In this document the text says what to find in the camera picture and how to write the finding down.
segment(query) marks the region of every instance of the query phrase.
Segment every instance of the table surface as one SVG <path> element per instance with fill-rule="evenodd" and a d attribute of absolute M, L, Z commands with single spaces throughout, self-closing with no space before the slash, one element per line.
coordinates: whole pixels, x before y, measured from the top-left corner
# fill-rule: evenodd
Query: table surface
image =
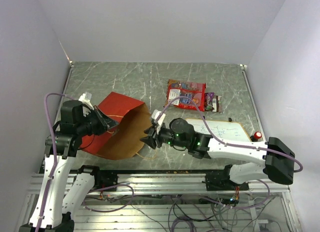
<path fill-rule="evenodd" d="M 161 110 L 166 100 L 168 79 L 206 83 L 206 92 L 222 96 L 223 113 L 205 112 L 207 120 L 228 121 L 243 125 L 252 135 L 259 131 L 258 119 L 246 80 L 237 64 L 219 63 L 151 63 L 151 62 L 73 62 L 66 94 L 78 98 L 92 94 L 91 103 L 98 105 L 110 92 L 144 101 L 152 113 Z M 199 119 L 197 111 L 170 107 L 164 122 L 175 118 Z M 122 160 L 108 160 L 79 150 L 73 169 L 82 165 L 99 166 L 102 170 L 200 170 L 222 169 L 228 164 L 241 164 L 232 159 L 197 159 L 164 145 L 157 151 L 144 146 L 137 155 Z"/>

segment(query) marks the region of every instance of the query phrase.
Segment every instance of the whiteboard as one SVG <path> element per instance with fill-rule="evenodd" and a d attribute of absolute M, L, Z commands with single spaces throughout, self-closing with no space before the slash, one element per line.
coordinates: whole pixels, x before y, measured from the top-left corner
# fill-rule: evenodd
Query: whiteboard
<path fill-rule="evenodd" d="M 187 118 L 186 121 L 193 125 L 194 130 L 202 134 L 210 134 L 202 119 Z M 232 141 L 250 142 L 250 138 L 240 123 L 206 120 L 209 128 L 217 137 Z"/>

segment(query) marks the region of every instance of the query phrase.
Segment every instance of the red object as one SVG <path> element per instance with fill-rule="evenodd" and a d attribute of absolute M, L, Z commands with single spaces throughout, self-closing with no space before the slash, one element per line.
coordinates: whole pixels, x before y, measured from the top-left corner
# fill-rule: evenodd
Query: red object
<path fill-rule="evenodd" d="M 178 96 L 185 96 L 190 98 L 198 106 L 200 111 L 205 111 L 205 89 L 205 83 L 183 82 L 169 79 L 165 104 L 167 105 L 168 101 Z M 171 105 L 181 109 L 197 110 L 193 103 L 186 98 L 176 100 Z"/>
<path fill-rule="evenodd" d="M 123 94 L 111 92 L 99 105 L 98 108 L 107 116 L 112 118 L 119 123 L 123 119 L 122 117 L 125 116 L 130 110 L 141 106 L 144 102 L 125 96 Z M 84 136 L 82 138 L 82 145 L 81 147 L 86 147 L 90 144 L 87 148 L 83 149 L 84 151 L 96 155 L 101 147 L 111 138 L 112 132 L 115 131 L 117 128 L 114 128 L 111 133 L 104 133 L 102 135 L 93 135 L 91 136 Z"/>
<path fill-rule="evenodd" d="M 257 131 L 254 133 L 253 137 L 257 140 L 261 139 L 262 138 L 262 133 Z"/>

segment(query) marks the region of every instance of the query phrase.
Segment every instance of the brown paper bag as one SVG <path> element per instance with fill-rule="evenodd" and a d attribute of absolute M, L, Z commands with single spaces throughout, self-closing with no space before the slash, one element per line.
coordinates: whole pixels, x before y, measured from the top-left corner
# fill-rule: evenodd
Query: brown paper bag
<path fill-rule="evenodd" d="M 151 126 L 147 105 L 137 99 L 111 92 L 98 108 L 119 122 L 113 130 L 99 136 L 85 136 L 81 147 L 84 151 L 109 160 L 122 160 L 134 156 L 144 143 L 144 130 Z"/>

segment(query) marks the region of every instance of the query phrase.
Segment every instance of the candy bag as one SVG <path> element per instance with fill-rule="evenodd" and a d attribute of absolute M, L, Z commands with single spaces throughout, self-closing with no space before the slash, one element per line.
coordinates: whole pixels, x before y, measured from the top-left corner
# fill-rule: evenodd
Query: candy bag
<path fill-rule="evenodd" d="M 205 83 L 183 82 L 169 79 L 165 105 L 178 96 L 186 96 L 198 106 L 200 111 L 205 111 L 205 89 Z M 172 103 L 172 105 L 181 109 L 196 110 L 193 103 L 186 98 L 177 99 Z"/>
<path fill-rule="evenodd" d="M 222 112 L 221 96 L 215 93 L 204 93 L 204 110 L 212 112 Z"/>

